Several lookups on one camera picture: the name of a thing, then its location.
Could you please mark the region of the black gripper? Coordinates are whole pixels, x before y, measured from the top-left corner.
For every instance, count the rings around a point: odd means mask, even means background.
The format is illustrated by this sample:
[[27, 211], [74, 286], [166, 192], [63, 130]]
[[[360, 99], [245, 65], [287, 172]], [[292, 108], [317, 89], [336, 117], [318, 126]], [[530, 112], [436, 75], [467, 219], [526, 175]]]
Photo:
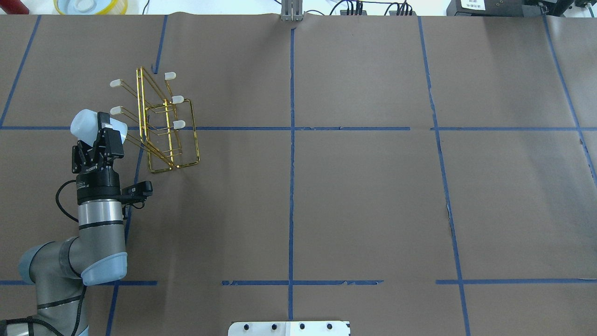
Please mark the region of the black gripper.
[[72, 147], [72, 172], [76, 174], [77, 204], [121, 196], [120, 178], [113, 168], [115, 159], [125, 155], [125, 124], [97, 113], [96, 147], [78, 140]]

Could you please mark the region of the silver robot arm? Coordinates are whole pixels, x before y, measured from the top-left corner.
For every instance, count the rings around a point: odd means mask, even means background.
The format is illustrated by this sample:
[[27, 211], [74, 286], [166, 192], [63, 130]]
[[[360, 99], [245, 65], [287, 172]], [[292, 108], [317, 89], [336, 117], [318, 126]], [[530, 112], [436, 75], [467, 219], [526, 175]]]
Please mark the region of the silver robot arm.
[[124, 156], [126, 125], [107, 113], [83, 109], [71, 133], [76, 174], [78, 235], [26, 251], [23, 281], [36, 289], [37, 312], [1, 321], [3, 336], [87, 336], [84, 300], [88, 287], [117, 281], [127, 272], [124, 215], [115, 159]]

